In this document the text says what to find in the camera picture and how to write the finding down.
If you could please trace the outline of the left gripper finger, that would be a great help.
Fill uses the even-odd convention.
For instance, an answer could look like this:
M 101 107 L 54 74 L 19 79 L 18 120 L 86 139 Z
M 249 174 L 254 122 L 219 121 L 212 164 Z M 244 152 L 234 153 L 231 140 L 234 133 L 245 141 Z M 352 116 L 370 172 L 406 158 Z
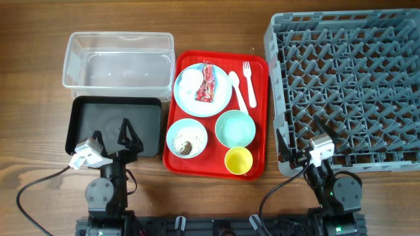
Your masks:
M 142 148 L 141 139 L 136 134 L 128 118 L 123 118 L 117 143 L 126 148 Z
M 107 155 L 108 152 L 106 151 L 106 147 L 104 145 L 104 141 L 103 141 L 103 138 L 102 138 L 102 133 L 99 130 L 95 130 L 93 132 L 93 135 L 91 136 L 91 138 L 93 140 L 95 140 L 101 146 L 101 148 L 102 148 L 101 149 L 101 154 L 102 155 Z

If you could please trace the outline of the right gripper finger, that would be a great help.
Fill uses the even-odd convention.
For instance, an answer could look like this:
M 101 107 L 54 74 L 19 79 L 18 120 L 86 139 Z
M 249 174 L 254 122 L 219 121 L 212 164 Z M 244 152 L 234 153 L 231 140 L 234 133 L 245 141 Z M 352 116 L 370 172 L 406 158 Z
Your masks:
M 327 134 L 333 141 L 338 140 L 339 135 L 331 127 L 327 126 L 317 115 L 313 115 L 313 120 L 321 133 Z
M 291 159 L 291 153 L 279 129 L 276 130 L 278 140 L 278 160 L 279 162 L 288 162 Z

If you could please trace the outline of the yellow cup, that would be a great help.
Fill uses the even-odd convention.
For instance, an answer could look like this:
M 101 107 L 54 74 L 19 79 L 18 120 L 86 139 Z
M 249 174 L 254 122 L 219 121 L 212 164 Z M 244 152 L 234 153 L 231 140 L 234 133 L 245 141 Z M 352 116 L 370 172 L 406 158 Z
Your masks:
M 224 164 L 230 173 L 243 175 L 251 170 L 253 156 L 245 147 L 233 147 L 226 152 Z

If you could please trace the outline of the light blue bowl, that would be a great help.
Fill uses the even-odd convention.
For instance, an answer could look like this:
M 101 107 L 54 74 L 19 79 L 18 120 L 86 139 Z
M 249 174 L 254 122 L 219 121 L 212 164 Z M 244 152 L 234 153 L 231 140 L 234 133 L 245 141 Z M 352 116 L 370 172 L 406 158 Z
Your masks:
M 167 135 L 166 135 L 166 144 L 167 147 L 169 148 L 169 151 L 174 154 L 177 157 L 180 157 L 182 159 L 191 159 L 194 157 L 197 157 L 199 154 L 192 156 L 192 157 L 181 157 L 180 155 L 175 153 L 175 149 L 172 145 L 172 139 L 175 136 L 175 134 L 182 128 L 186 128 L 186 127 L 196 127 L 199 128 L 202 132 L 203 132 L 203 139 L 204 139 L 204 148 L 203 150 L 200 152 L 202 153 L 204 151 L 204 149 L 206 148 L 207 145 L 207 141 L 208 141 L 208 135 L 207 135 L 207 131 L 205 129 L 205 127 L 197 120 L 195 119 L 190 119 L 190 118 L 185 118 L 185 119 L 180 119 L 178 121 L 176 121 L 175 123 L 173 123 L 170 127 L 169 130 L 167 131 Z

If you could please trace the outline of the rice and food scraps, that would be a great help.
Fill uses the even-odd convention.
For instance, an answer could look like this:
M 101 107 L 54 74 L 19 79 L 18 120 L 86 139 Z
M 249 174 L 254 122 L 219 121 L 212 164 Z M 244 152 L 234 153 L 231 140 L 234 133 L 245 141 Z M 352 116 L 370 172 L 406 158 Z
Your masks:
M 199 154 L 205 144 L 203 132 L 196 127 L 180 129 L 172 139 L 175 153 L 181 157 L 192 157 Z

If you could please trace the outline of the white napkin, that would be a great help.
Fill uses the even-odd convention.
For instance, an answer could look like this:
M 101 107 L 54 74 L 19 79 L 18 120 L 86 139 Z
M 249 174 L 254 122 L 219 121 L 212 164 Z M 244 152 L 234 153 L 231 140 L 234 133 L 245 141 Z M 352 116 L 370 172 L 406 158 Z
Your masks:
M 198 91 L 203 83 L 203 73 L 198 69 L 186 69 L 182 72 L 179 88 L 193 94 Z

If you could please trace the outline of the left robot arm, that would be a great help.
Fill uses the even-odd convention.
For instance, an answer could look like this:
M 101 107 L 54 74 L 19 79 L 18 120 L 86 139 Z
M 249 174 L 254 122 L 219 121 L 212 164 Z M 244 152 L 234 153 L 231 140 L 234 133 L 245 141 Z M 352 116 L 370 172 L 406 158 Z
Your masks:
M 75 234 L 83 235 L 145 235 L 142 224 L 132 210 L 127 210 L 128 176 L 132 172 L 126 165 L 135 162 L 137 154 L 144 151 L 128 118 L 124 118 L 117 139 L 123 149 L 110 155 L 112 162 L 99 167 L 100 177 L 86 188 L 85 196 L 89 204 L 89 217 L 85 226 L 79 226 Z

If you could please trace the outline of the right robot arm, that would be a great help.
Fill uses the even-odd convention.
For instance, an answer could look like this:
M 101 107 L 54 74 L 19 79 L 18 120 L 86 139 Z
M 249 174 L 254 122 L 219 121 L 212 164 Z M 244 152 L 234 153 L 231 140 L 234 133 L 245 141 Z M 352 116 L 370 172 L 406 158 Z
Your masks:
M 334 172 L 329 158 L 335 154 L 339 135 L 318 116 L 313 120 L 320 134 L 309 140 L 309 146 L 292 153 L 280 131 L 278 157 L 292 169 L 301 167 L 292 179 L 303 177 L 314 192 L 319 207 L 307 213 L 307 235 L 357 235 L 360 233 L 355 213 L 361 210 L 362 181 L 354 173 Z

